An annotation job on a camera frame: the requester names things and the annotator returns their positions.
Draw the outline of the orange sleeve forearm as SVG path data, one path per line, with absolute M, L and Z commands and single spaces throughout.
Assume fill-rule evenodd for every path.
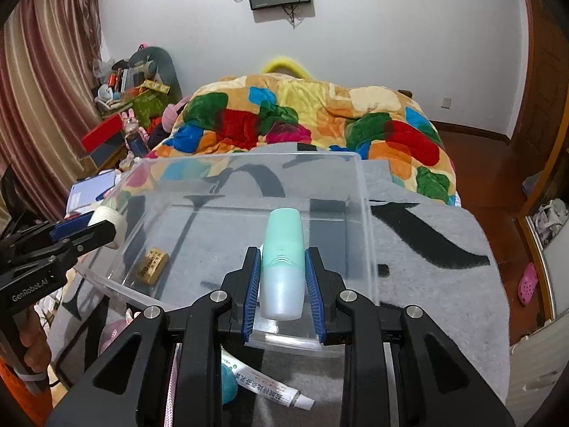
M 15 401 L 26 412 L 35 426 L 45 426 L 45 422 L 53 411 L 53 401 L 50 389 L 45 389 L 42 393 L 34 395 L 19 379 L 7 363 L 1 362 L 1 378 L 8 390 L 12 393 Z

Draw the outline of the left hand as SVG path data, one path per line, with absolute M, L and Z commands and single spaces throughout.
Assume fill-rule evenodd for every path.
M 25 363 L 35 373 L 45 372 L 51 362 L 51 350 L 38 313 L 32 307 L 26 310 L 26 320 L 18 328 L 20 340 L 26 348 Z

